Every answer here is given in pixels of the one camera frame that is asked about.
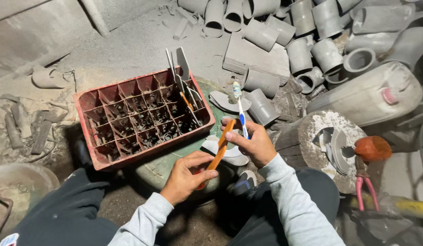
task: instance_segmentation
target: blue toothbrush handle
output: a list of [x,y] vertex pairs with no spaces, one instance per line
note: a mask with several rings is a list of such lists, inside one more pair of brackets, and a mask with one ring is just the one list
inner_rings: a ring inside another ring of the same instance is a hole
[[239,118],[241,122],[241,128],[243,131],[243,136],[249,140],[248,130],[247,130],[247,127],[245,126],[245,115],[243,113],[239,113]]

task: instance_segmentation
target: gray sleeve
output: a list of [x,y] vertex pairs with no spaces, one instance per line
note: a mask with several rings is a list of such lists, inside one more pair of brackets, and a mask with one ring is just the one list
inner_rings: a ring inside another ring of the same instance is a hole
[[135,210],[131,220],[119,228],[108,245],[154,246],[155,235],[172,210],[173,206],[162,195],[153,193]]
[[258,170],[269,184],[291,246],[345,246],[333,226],[305,192],[295,170],[277,154]]

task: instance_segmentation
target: red plastic crate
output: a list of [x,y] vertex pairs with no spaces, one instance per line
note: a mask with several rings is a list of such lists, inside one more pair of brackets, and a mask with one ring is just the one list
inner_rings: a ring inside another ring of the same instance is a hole
[[192,73],[190,78],[186,83],[202,98],[194,111],[201,127],[191,120],[170,69],[73,95],[94,169],[119,169],[209,132],[216,119]]

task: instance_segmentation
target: toothbrush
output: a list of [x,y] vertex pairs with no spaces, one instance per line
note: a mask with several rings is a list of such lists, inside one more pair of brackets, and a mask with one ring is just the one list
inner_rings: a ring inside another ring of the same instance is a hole
[[241,122],[243,136],[246,139],[249,139],[247,126],[245,126],[245,114],[243,113],[243,109],[241,107],[241,101],[240,101],[241,88],[240,88],[240,84],[237,81],[234,81],[233,83],[233,91],[234,91],[234,97],[237,99],[237,103],[239,105],[239,119]]

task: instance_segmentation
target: tree stump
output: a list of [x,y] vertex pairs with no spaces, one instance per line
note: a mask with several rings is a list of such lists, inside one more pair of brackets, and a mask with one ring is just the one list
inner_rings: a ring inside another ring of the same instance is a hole
[[[329,161],[321,148],[312,143],[319,131],[326,127],[341,129],[347,136],[347,146],[366,137],[365,132],[350,120],[332,110],[317,111],[308,114],[293,124],[273,133],[271,139],[275,150],[286,163],[293,167],[312,167],[322,170]],[[339,173],[333,178],[340,193],[350,194],[356,191],[356,166],[354,157],[346,158],[350,169],[346,176]]]

